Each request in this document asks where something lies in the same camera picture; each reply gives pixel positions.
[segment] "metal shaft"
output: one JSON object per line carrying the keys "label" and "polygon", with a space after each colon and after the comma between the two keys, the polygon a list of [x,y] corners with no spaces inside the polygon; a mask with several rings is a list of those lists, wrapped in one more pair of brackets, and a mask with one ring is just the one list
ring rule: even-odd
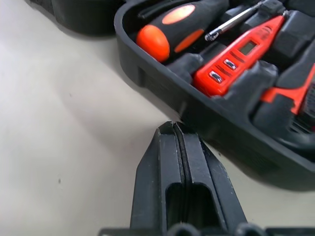
{"label": "metal shaft", "polygon": [[263,0],[258,2],[256,5],[248,8],[247,10],[241,12],[240,14],[234,16],[233,18],[223,23],[219,27],[215,28],[213,31],[205,35],[205,40],[214,41],[220,34],[226,32],[230,28],[236,26],[238,23],[250,17],[257,9],[260,8],[262,3],[263,3]]}

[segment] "digital display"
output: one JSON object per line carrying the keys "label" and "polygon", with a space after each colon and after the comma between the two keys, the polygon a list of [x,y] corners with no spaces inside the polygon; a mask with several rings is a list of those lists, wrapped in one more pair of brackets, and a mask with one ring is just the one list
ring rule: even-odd
{"label": "digital display", "polygon": [[244,47],[240,49],[240,52],[247,56],[256,46],[257,44],[255,44],[253,41],[249,41]]}

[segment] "silver button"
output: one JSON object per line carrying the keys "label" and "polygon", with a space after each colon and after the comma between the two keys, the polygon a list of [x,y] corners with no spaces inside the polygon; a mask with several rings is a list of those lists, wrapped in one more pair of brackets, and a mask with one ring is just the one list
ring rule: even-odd
{"label": "silver button", "polygon": [[211,72],[209,73],[209,75],[210,75],[215,81],[217,81],[218,83],[222,83],[222,78],[221,78],[221,76],[218,75],[216,72],[211,71]]}
{"label": "silver button", "polygon": [[236,69],[236,65],[233,63],[233,62],[231,62],[230,60],[228,60],[228,59],[226,59],[225,61],[224,61],[224,64],[226,64],[228,67],[230,67],[232,70],[235,70]]}

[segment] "red voltage tester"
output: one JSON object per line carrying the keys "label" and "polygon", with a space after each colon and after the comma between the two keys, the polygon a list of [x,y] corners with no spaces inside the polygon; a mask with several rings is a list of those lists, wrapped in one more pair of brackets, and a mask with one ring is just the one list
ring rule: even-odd
{"label": "red voltage tester", "polygon": [[207,96],[225,95],[234,81],[268,51],[285,14],[245,32],[195,73],[193,85]]}

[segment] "white table surface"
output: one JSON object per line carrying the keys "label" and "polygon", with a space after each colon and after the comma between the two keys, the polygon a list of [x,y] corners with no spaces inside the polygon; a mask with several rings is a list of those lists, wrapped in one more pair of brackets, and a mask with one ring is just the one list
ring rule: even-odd
{"label": "white table surface", "polygon": [[[136,167],[170,118],[124,78],[115,37],[79,36],[0,0],[1,236],[128,226]],[[248,221],[315,226],[315,192],[259,183],[219,159]]]}

